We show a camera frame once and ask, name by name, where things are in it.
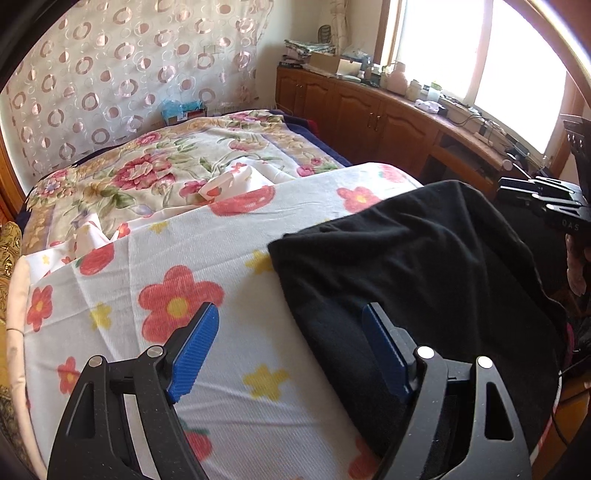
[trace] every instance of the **bottle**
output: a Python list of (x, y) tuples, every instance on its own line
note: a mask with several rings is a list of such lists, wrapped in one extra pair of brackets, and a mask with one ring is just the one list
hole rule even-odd
[(431, 82), (429, 93), (427, 94), (427, 101), (432, 100), (433, 102), (438, 102), (442, 90), (443, 89), (437, 83)]
[(408, 88), (408, 80), (404, 72), (406, 71), (406, 65), (401, 61), (394, 63), (394, 70), (388, 76), (388, 90), (392, 93), (399, 95), (405, 95)]
[(418, 80), (413, 80), (410, 82), (410, 85), (408, 85), (406, 98), (411, 102), (415, 102), (420, 96), (422, 88), (423, 86), (418, 82)]

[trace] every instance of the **pillow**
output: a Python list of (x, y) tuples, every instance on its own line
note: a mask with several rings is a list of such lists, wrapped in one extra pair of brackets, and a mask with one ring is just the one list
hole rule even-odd
[(12, 269), (21, 256), (21, 231), (8, 222), (0, 229), (0, 433), (12, 444), (15, 454), (31, 468), (12, 405), (6, 356), (6, 306)]

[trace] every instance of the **wooden cabinet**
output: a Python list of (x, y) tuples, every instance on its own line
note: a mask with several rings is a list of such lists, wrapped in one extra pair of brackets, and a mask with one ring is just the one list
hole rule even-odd
[(337, 86), (329, 107), (329, 145), (351, 163), (373, 161), (378, 109), (378, 99), (345, 85)]
[(288, 115), (294, 115), (296, 97), (300, 87), (301, 72), (298, 70), (277, 69), (275, 101), (277, 108)]
[(419, 177), (432, 158), (443, 170), (494, 195), (503, 157), (467, 130), (419, 111), (400, 96), (278, 68), (275, 100), (287, 114), (316, 121), (320, 138), (351, 163), (388, 163)]
[(406, 107), (382, 102), (376, 127), (374, 159), (418, 176), (437, 138), (438, 129), (422, 115)]
[(326, 140), (331, 130), (327, 109), (332, 90), (333, 84), (320, 75), (294, 69), (277, 71), (277, 108), (316, 122), (322, 140)]
[(299, 93), (295, 100), (295, 116), (316, 122), (320, 138), (322, 140), (328, 139), (332, 129), (327, 111), (333, 84), (327, 78), (302, 72), (298, 89)]

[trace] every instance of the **floral bedsheet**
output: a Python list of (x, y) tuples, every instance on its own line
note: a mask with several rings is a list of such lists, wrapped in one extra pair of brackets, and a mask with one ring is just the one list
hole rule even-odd
[(123, 223), (163, 208), (206, 205), (220, 193), (201, 195), (208, 181), (247, 165), (274, 184), (341, 168), (289, 130), (281, 115), (261, 110), (197, 118), (149, 132), (40, 181), (27, 203), (31, 218), (23, 253), (67, 241), (92, 213), (110, 238)]
[[(217, 337), (175, 405), (208, 478), (372, 478), (378, 460), (291, 316), (267, 245), (419, 186), (372, 163), (265, 186), (139, 229), (31, 285), (21, 310), (28, 408), (20, 408), (30, 412), (41, 463), (91, 356), (134, 358), (211, 301)], [(137, 410), (128, 415), (141, 469), (157, 479), (137, 440)]]

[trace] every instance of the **sheer curtain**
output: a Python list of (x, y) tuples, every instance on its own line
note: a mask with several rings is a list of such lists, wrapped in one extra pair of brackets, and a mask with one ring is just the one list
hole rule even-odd
[(272, 0), (82, 0), (2, 92), (2, 126), (34, 178), (162, 126), (163, 100), (239, 108), (256, 97)]
[(347, 0), (330, 0), (330, 13), (332, 20), (333, 44), (336, 53), (341, 54), (349, 45), (349, 32), (347, 29)]

